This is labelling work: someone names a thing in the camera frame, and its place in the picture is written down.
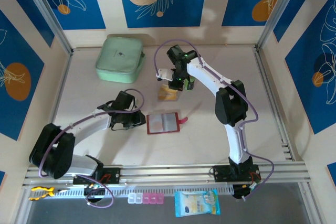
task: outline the blue packet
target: blue packet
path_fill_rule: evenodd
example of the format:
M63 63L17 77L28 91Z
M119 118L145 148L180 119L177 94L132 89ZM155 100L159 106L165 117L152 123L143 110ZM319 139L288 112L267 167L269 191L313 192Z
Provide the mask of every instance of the blue packet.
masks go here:
M213 214L220 215L218 191L176 191L175 215L183 217L189 215Z

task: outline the wall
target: wall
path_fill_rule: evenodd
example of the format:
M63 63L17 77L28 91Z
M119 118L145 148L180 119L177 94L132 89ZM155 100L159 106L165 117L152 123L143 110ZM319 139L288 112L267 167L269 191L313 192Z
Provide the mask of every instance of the wall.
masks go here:
M29 48L31 47L33 52L43 62L43 71L37 80L35 93L31 92L29 94L32 98L18 138L13 139L0 133L0 170L5 172L5 178L0 188L0 223L7 224L11 223L11 217L19 197L23 179L29 166L29 154L42 127L50 121L68 56L62 50L57 39L54 39L49 46L16 0L0 0L0 10L19 31L24 40L27 41ZM2 50L0 51L0 60L12 59L14 57L13 54L12 51ZM34 67L30 71L33 80ZM5 85L0 87L0 89L0 91L7 90L9 92L8 87L5 87ZM7 93L0 93L1 108L8 109L10 105L4 104L4 101L7 101L8 98ZM16 121L16 119L18 118L14 116L8 117L7 112L1 111L0 121L2 124L5 122L4 120Z
M293 70L292 74L290 73L285 62L285 58L288 54L296 52L292 51L292 48L300 43L299 39L302 35L303 39L309 39L309 37L317 34L317 38L320 39L323 23L319 26L318 30L313 30L313 33L307 34L305 33L305 30L309 27L327 1L328 0L306 0L287 31L284 33L280 42L277 42L276 37L271 35L263 52L266 56L269 69L284 109L290 138L293 143L295 143L299 155L306 162L317 200L323 209L327 221L326 223L334 223L336 212L334 211L333 206L335 205L336 188L330 178L327 165L336 162L334 154L334 150L336 150L336 125L331 125L325 130L314 134L306 113L306 110L308 111L309 108L306 107L305 110L303 107L298 89L293 81L293 78L296 79L297 76ZM296 57L303 59L301 65L302 75L304 76L307 72L311 73L308 81L311 84L310 90L314 93L306 93L305 96L308 96L311 100L315 99L317 95L324 96L325 103L327 100L327 95L325 94L326 84L324 83L323 86L318 89L313 86L313 67L308 66L306 62L309 62L310 57L313 57L314 55L310 53L310 51L312 51L310 45L306 44L306 47L305 54L302 54L301 52L296 53ZM324 89L324 93L316 92L316 90L319 89L322 91L322 88ZM336 111L336 104L330 104L328 108L331 114L334 114ZM321 109L320 112L328 114L329 111L323 111ZM329 119L326 116L321 116L317 117L317 120L324 122Z
M136 34L146 45L158 45L172 38L196 44L255 44L276 3L276 0L48 1L73 47L101 46L109 34Z

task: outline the white floor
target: white floor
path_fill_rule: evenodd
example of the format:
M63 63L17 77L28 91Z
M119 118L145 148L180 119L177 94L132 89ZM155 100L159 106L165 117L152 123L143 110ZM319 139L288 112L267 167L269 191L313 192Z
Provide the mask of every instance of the white floor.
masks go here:
M176 102L159 102L160 83L155 78L153 53L156 47L144 48L145 65L133 84L101 81L95 72L99 49L75 51L59 105L56 124L77 121L95 108L117 97L127 88L139 89L145 95L142 112L179 112L188 116L178 133L147 135L146 125L128 131L98 132L75 147L75 154L90 154L104 164L118 165L174 165L213 164L227 162L229 147L225 128L215 116L215 97L201 83L195 82L193 91L184 91ZM285 161L274 117L262 84L252 48L199 46L205 61L222 75L241 80L247 98L256 107L260 120L246 125L249 151L273 161ZM168 47L158 55L159 68L172 68L166 56ZM248 111L248 119L254 117Z

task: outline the cable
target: cable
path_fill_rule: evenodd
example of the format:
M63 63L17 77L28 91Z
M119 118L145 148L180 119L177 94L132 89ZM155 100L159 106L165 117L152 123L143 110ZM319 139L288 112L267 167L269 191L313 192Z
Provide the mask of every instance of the cable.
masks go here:
M64 128L60 133L58 133L58 135L54 138L54 140L52 140L52 142L51 142L50 145L48 146L47 150L45 151L45 153L44 153L44 155L43 155L43 158L42 158L42 160L41 160L41 163L40 163L40 165L39 165L39 167L38 167L38 176L41 177L41 178L48 177L47 174L46 174L46 175L43 175L43 174L42 174L43 166L44 166L44 163L45 163L45 161L46 161L46 159L47 159L47 156L48 156L50 150L52 149L52 146L57 142L57 140L58 140L58 139L59 139L65 132L67 132L69 129L71 129L72 127L75 127L75 126L77 126L77 125L79 125L79 124L81 124L81 123L83 123L83 122L85 122L85 121L87 121L87 120L89 120L89 119L92 119L92 118L94 118L94 117L96 117L96 116L105 115L105 114L108 114L108 113L125 113L125 114L127 114L127 113L134 113L134 112L136 112L136 111L141 110L142 107L143 107L143 105L144 105L144 103L145 103L145 97L143 96L143 94L142 94L139 90L137 90L137 89L126 89L125 92L127 92L127 91L135 91L135 92L137 92L137 93L140 94L140 96L141 96L141 98L142 98L142 103L141 103L141 105L140 105L139 107L137 107L135 110L130 110L130 111L124 111L124 110L120 110L120 111L119 111L119 110L111 110L111 111L103 111L103 112L100 112L100 113L97 113L97 114L92 114L92 115L89 115L89 116L87 116L86 118L83 118L83 119L81 119L81 120L78 120L77 122L73 123L72 125L70 125L70 126ZM111 192L106 186L104 186L104 185L103 185L102 183L100 183L100 182L97 182L97 180L95 180L95 179L93 179L93 178L91 178L91 177L88 177L88 176L86 176L86 175L77 175L77 176L86 178L86 179L88 179L88 180L91 180L91 181L93 181L93 182L95 182L95 183L97 183L97 184L103 186L105 189L108 190L108 192L110 192L110 193L112 194L112 192Z
M95 180L94 178L91 178L91 177L86 176L86 175L80 175L80 174L78 174L77 176L82 177L82 178L85 178L85 179L87 179L87 180L90 180L90 181L92 181L92 182L94 182L94 183L100 185L101 187L105 188L105 190L107 190L107 191L110 193L111 197L112 197L112 198L111 198L111 202L110 202L108 205L105 205L105 206L97 206L97 205L95 205L95 204L92 204L92 203L89 201L89 196L90 196L90 194L92 194L95 190L100 190L101 188L93 189L93 190L92 190L90 193L88 193L87 196L85 197L85 200L87 201L87 203L88 203L89 206L91 206L91 207L95 207L95 208L108 208L108 207L110 207L110 206L113 205L113 202L114 202L114 196L113 196L113 193L112 193L112 191L111 191L106 185L104 185L102 182L100 182L100 181L98 181L98 180Z
M159 71L158 71L158 67L156 66L156 55L158 54L157 52L160 50L160 48L162 48L164 45L166 45L167 43L169 42L172 42L172 41L182 41L182 42L185 42L187 44L189 44L196 52L197 54L197 57L198 57L198 61L200 62L200 64L202 65L202 67L208 71L213 77L215 77L216 79L218 79L222 84L224 85L227 85L229 88L231 88L233 91L235 91L247 104L248 106L252 109L252 111L254 112L254 115L255 115L255 119L252 119L252 120L247 120L247 121L243 121L238 127L239 127L239 135L240 135L240 142L241 142L241 145L245 151L245 153L247 153L248 155L252 156L252 157L255 157L255 158L259 158L259 159L262 159L262 160L265 160L267 162L269 162L271 165L272 165L272 169L270 171L270 173L268 174L268 176L260 183L260 185L254 189L253 191L256 191L259 187L261 187L262 185L264 185L266 183L266 181L272 176L273 172L274 172L274 163L267 159L267 158L264 158L264 157L260 157L260 156L257 156L257 155L254 155L254 154L251 154L250 152L248 152L246 146L245 146L245 143L244 143L244 135L243 135L243 129L244 129L244 125L247 124L247 123L253 123L253 122L257 122L259 120L259 115L258 115L258 112L257 110L254 108L254 106L251 104L251 102L246 98L246 96L244 96L239 90L237 90L235 87L233 87L230 83L227 83L226 81L222 80L220 76L218 76L214 71L212 71L210 68L208 68L207 66L204 65L204 63L202 62L202 59L201 59L201 55L200 53L198 52L197 48L189 41L185 40L185 39L170 39L170 40L167 40L166 42L164 42L163 44L161 44L157 50L155 51L155 54L154 54L154 67L155 67L155 71L156 71L156 74L159 75Z

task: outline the mint green pouch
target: mint green pouch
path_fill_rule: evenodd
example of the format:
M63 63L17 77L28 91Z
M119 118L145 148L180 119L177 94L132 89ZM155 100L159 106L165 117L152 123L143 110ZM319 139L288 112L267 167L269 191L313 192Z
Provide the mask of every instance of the mint green pouch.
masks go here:
M101 80L133 83L144 64L142 41L132 38L107 38L101 48L96 72Z

